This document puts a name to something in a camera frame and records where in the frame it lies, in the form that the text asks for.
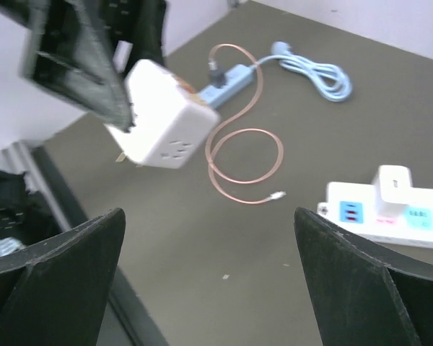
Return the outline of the white multicolour power strip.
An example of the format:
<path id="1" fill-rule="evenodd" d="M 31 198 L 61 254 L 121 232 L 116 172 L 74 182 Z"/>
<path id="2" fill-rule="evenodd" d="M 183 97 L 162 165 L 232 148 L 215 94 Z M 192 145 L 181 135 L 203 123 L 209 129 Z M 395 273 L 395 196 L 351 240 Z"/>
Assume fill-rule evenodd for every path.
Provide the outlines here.
<path id="1" fill-rule="evenodd" d="M 371 241 L 433 249 L 433 189 L 414 187 L 408 205 L 390 217 L 377 213 L 372 185 L 329 182 L 317 213 Z"/>

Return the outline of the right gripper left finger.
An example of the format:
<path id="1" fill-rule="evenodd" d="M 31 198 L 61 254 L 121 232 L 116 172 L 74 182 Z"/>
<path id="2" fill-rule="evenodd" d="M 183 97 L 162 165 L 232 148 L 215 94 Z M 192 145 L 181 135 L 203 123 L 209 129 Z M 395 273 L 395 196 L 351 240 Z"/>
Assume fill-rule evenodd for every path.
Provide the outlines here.
<path id="1" fill-rule="evenodd" d="M 0 257 L 0 345 L 96 345 L 125 230 L 117 208 Z"/>

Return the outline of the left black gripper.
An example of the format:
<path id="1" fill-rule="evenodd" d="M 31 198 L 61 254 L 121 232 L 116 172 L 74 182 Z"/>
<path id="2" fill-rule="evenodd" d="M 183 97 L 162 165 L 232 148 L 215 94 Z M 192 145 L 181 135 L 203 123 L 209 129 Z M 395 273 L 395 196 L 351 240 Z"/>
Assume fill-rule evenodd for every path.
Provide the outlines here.
<path id="1" fill-rule="evenodd" d="M 164 63 L 165 1 L 18 1 L 30 31 L 24 77 L 124 133 L 134 126 L 124 86 L 142 58 Z"/>

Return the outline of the small white plug adapter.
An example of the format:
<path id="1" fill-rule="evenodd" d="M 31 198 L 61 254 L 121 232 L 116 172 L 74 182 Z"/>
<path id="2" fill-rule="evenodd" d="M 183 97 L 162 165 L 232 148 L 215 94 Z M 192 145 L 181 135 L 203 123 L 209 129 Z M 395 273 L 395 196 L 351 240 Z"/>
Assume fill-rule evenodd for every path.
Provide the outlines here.
<path id="1" fill-rule="evenodd" d="M 180 77 L 151 60 L 140 60 L 126 77 L 134 126 L 106 128 L 136 165 L 178 169 L 220 121 L 219 114 Z"/>

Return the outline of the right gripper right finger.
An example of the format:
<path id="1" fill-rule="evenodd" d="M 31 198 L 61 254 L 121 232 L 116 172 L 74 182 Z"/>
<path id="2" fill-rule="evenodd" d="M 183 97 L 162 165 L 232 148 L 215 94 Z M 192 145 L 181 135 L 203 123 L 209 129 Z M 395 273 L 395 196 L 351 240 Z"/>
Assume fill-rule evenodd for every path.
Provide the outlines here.
<path id="1" fill-rule="evenodd" d="M 306 208 L 297 248 L 324 345 L 433 345 L 433 265 Z"/>

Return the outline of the grey usb wall adapter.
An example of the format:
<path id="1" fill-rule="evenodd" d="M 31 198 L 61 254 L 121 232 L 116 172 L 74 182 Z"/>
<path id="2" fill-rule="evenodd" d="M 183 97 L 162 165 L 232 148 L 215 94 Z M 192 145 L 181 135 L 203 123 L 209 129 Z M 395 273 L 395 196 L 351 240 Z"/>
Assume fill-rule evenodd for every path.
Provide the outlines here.
<path id="1" fill-rule="evenodd" d="M 213 87 L 218 89 L 221 89 L 227 83 L 224 69 L 212 59 L 209 60 L 209 81 Z"/>

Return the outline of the white charger block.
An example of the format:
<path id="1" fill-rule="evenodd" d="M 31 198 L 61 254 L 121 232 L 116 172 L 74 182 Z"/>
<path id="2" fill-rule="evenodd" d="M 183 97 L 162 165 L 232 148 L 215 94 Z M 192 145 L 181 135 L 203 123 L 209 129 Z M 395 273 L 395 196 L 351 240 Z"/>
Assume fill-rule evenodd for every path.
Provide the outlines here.
<path id="1" fill-rule="evenodd" d="M 372 181 L 379 216 L 397 218 L 407 209 L 412 189 L 411 170 L 401 165 L 381 165 Z"/>

